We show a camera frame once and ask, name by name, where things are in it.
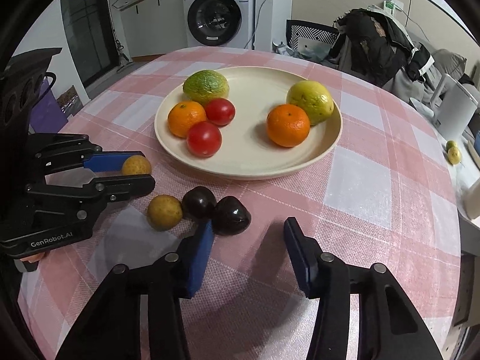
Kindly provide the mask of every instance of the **pink checkered tablecloth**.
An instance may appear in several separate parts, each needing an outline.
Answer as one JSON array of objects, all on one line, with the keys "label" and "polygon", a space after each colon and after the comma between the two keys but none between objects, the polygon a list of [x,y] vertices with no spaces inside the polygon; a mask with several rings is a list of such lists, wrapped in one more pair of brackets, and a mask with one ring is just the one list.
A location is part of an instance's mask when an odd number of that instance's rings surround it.
[{"label": "pink checkered tablecloth", "polygon": [[[231,181],[171,158],[157,141],[154,114],[162,99],[195,71],[267,66],[328,87],[344,128],[337,147],[287,177]],[[24,274],[18,302],[47,360],[98,284],[116,263],[152,263],[176,249],[192,223],[154,232],[144,212],[155,194],[182,198],[205,185],[220,199],[237,196],[250,228],[217,237],[201,290],[181,304],[193,360],[304,359],[318,302],[299,292],[282,238],[295,216],[324,251],[346,263],[383,262],[441,346],[454,313],[460,271],[455,195],[435,134],[411,107],[345,73],[265,52],[196,47],[172,52],[126,76],[90,102],[63,129],[88,134],[104,150],[141,150],[155,191],[107,209],[92,238],[52,251]],[[356,359],[358,302],[351,305],[349,359]],[[142,328],[143,358],[148,344]]]}]

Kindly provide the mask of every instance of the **white cable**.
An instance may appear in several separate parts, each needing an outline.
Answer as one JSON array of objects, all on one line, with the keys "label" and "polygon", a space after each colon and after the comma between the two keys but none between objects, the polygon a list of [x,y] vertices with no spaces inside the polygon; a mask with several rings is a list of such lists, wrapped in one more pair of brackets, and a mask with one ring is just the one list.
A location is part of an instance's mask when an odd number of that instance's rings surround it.
[{"label": "white cable", "polygon": [[405,12],[402,8],[400,8],[400,7],[399,7],[397,4],[395,4],[392,0],[384,0],[384,1],[389,1],[389,2],[391,2],[395,7],[398,8],[398,10],[402,11],[403,13],[405,13],[407,20],[410,20],[410,21],[412,21],[413,23],[415,23],[416,25],[418,25],[418,28],[420,28],[420,31],[422,31],[423,36],[425,36],[425,39],[428,40],[428,42],[430,41],[430,40],[427,38],[427,36],[426,36],[425,31],[423,30],[423,28],[421,28],[421,26],[419,25],[419,23],[417,23],[416,21],[410,19],[409,14],[407,14],[407,12]]},{"label": "white cable", "polygon": [[250,43],[250,41],[254,38],[255,36],[255,33],[257,32],[257,28],[258,28],[258,24],[260,23],[259,19],[260,19],[260,11],[262,10],[263,8],[263,5],[266,3],[267,0],[263,0],[262,4],[260,5],[260,8],[258,9],[258,16],[257,16],[257,22],[255,24],[255,29],[253,30],[253,34],[251,35],[250,39],[248,40],[247,44],[245,45],[244,49],[246,49],[248,47],[248,44]]}]

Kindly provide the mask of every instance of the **plate rim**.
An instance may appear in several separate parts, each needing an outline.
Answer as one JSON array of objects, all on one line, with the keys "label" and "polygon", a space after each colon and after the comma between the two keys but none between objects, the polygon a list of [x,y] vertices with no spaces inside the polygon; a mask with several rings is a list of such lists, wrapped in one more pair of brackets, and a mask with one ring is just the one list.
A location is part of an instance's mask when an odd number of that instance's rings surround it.
[{"label": "plate rim", "polygon": [[[281,71],[281,72],[284,72],[284,73],[289,73],[291,75],[294,75],[294,76],[297,76],[303,80],[308,80],[307,78],[299,75],[299,74],[295,74],[295,73],[292,73],[292,72],[289,72],[287,70],[283,70],[283,69],[276,69],[274,67],[268,67],[268,66],[229,66],[229,67],[221,67],[220,69],[215,69],[215,71],[225,71],[225,70],[232,70],[232,69],[238,69],[238,68],[260,68],[260,69],[269,69],[269,70],[273,70],[273,71]],[[166,95],[163,100],[165,100],[172,92],[174,92],[175,90],[177,90],[178,88],[182,87],[183,86],[183,83],[181,83],[180,85],[176,86],[174,89],[172,89],[168,95]],[[337,145],[338,141],[340,140],[340,137],[342,136],[342,132],[343,132],[343,117],[342,117],[342,112],[340,111],[340,108],[339,106],[337,105],[337,102],[335,101],[335,99],[332,97],[332,100],[333,100],[333,103],[334,103],[334,106],[335,108],[338,110],[338,114],[340,116],[340,131],[338,132],[338,135],[337,137],[335,138],[335,140],[333,141],[333,143],[330,145],[330,147],[325,150],[323,153],[321,153],[319,156],[315,157],[315,158],[312,158],[311,160],[307,161],[307,162],[304,162],[304,163],[301,163],[299,165],[295,165],[295,166],[291,166],[289,168],[285,168],[285,169],[282,169],[282,170],[277,170],[277,171],[270,171],[270,172],[263,172],[261,174],[259,173],[256,173],[256,174],[232,174],[232,173],[227,173],[227,172],[216,172],[216,171],[210,171],[210,170],[207,170],[207,169],[204,169],[202,167],[199,167],[199,166],[195,166],[193,164],[190,164],[190,163],[186,163],[181,157],[179,157],[178,155],[176,155],[174,152],[172,152],[172,150],[170,150],[164,142],[162,142],[162,140],[160,139],[159,137],[159,134],[158,134],[158,130],[157,130],[157,120],[158,120],[158,113],[160,111],[160,108],[162,107],[163,105],[163,100],[162,100],[162,103],[158,106],[158,109],[157,111],[155,112],[155,118],[154,118],[154,121],[153,121],[153,124],[154,124],[154,130],[155,130],[155,136],[157,137],[157,141],[160,143],[160,145],[163,147],[163,149],[169,154],[171,155],[174,159],[176,159],[177,161],[180,161],[182,164],[188,166],[188,167],[191,167],[193,169],[196,169],[196,170],[199,170],[199,171],[202,171],[202,172],[206,172],[206,173],[209,173],[211,175],[216,175],[216,176],[223,176],[225,178],[236,178],[236,179],[265,179],[265,178],[276,178],[276,177],[282,177],[282,176],[287,176],[289,174],[293,174],[293,173],[296,173],[296,172],[299,172],[301,171],[302,169],[305,169],[309,166],[311,166],[312,164],[320,161],[323,157],[325,157],[329,152],[331,152],[335,146]]]}]

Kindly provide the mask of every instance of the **tomato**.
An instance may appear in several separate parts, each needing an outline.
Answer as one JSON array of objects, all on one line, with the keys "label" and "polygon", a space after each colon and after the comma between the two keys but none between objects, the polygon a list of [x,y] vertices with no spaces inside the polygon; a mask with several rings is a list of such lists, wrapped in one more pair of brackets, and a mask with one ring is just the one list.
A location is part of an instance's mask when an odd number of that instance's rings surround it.
[{"label": "tomato", "polygon": [[210,122],[199,122],[190,127],[187,133],[187,147],[198,157],[211,157],[222,145],[222,134]]},{"label": "tomato", "polygon": [[235,107],[227,99],[213,99],[205,106],[208,120],[217,126],[226,126],[235,116]]}]

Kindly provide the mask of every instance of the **screw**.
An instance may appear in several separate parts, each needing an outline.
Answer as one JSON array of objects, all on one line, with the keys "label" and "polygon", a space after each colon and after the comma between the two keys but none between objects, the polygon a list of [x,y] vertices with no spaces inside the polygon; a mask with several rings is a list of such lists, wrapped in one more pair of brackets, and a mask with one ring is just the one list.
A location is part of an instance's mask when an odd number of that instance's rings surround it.
[{"label": "screw", "polygon": [[127,266],[125,264],[117,264],[112,268],[114,274],[119,275],[125,272]]},{"label": "screw", "polygon": [[174,263],[179,259],[179,255],[176,253],[169,253],[165,256],[165,261],[169,263]]},{"label": "screw", "polygon": [[80,210],[77,212],[77,218],[83,221],[85,218],[87,218],[87,211]]},{"label": "screw", "polygon": [[373,265],[373,269],[380,274],[384,274],[387,271],[387,267],[379,262]]},{"label": "screw", "polygon": [[326,263],[331,263],[334,259],[334,256],[332,253],[322,253],[320,255],[320,258],[325,261]]}]

